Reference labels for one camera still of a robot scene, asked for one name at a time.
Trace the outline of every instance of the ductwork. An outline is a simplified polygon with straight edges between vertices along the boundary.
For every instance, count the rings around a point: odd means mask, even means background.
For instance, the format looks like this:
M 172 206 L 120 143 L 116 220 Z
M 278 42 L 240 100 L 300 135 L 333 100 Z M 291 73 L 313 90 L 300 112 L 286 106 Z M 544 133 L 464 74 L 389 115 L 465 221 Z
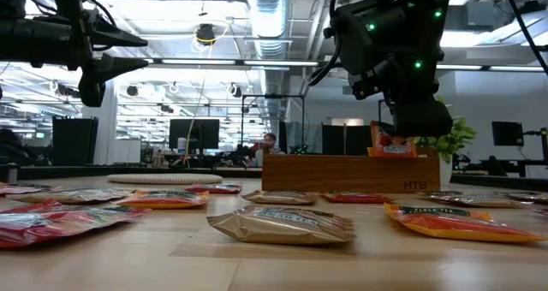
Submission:
M 287 26 L 288 0 L 247 0 L 253 36 L 258 38 L 280 38 Z M 255 50 L 259 59 L 285 59 L 287 45 L 277 41 L 256 41 Z M 285 73 L 278 70 L 263 70 L 261 86 L 264 94 L 287 94 L 289 85 Z M 267 99 L 265 109 L 270 118 L 271 129 L 277 132 L 278 119 L 285 115 L 286 99 Z

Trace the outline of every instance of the computer monitor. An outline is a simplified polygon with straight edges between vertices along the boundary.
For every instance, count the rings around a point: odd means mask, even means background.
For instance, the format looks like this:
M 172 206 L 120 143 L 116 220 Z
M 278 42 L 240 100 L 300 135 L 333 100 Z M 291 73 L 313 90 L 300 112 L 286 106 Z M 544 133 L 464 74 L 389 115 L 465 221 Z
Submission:
M 188 129 L 192 120 L 173 119 L 170 121 L 170 148 L 177 148 L 179 137 L 187 138 Z M 192 132 L 190 134 L 189 149 L 199 149 L 200 138 L 204 149 L 219 148 L 219 120 L 194 120 Z
M 493 122 L 495 146 L 523 146 L 523 127 L 519 122 Z

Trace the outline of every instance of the metal frame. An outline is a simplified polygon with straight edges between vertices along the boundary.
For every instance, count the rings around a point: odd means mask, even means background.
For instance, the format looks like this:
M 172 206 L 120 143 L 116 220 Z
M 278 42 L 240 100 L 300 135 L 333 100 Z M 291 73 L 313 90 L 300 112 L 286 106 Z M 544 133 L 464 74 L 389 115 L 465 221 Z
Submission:
M 244 94 L 241 96 L 241 131 L 240 131 L 240 144 L 243 145 L 243 118 L 244 118 L 244 112 L 243 110 L 246 108 L 246 98 L 268 98 L 268 99 L 282 99 L 282 98 L 300 98 L 302 102 L 302 109 L 301 109 L 301 122 L 302 122 L 302 128 L 301 128 L 301 144 L 305 144 L 305 96 L 304 95 L 279 95 L 279 94 L 265 94 L 265 95 L 259 95 L 259 94 Z

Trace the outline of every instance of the person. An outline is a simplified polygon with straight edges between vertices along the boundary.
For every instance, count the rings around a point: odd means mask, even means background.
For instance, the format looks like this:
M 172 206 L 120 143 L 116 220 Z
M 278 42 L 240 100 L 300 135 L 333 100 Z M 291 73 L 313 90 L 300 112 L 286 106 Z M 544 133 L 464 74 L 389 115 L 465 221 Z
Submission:
M 270 154 L 285 154 L 279 147 L 276 146 L 276 135 L 268 133 L 263 138 L 261 149 L 255 152 L 255 159 L 252 167 L 263 167 L 263 155 L 265 151 Z

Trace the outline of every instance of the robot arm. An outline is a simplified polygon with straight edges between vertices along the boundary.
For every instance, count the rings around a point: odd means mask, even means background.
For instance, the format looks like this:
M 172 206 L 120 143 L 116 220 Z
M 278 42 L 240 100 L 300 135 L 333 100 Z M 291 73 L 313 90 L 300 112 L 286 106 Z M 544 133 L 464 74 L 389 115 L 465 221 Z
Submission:
M 120 74 L 144 68 L 147 61 L 113 57 L 93 58 L 94 45 L 147 46 L 148 42 L 118 28 L 100 16 L 97 9 L 83 9 L 87 0 L 55 0 L 57 12 L 25 19 L 26 0 L 0 0 L 0 61 L 45 63 L 82 69 L 78 88 L 82 103 L 99 107 L 104 83 Z
M 444 59 L 439 41 L 449 0 L 363 0 L 334 9 L 335 2 L 331 26 L 324 30 L 335 39 L 335 55 L 311 75 L 309 85 L 342 67 L 356 99 L 383 93 L 397 134 L 448 134 L 451 117 L 433 93 L 436 64 Z

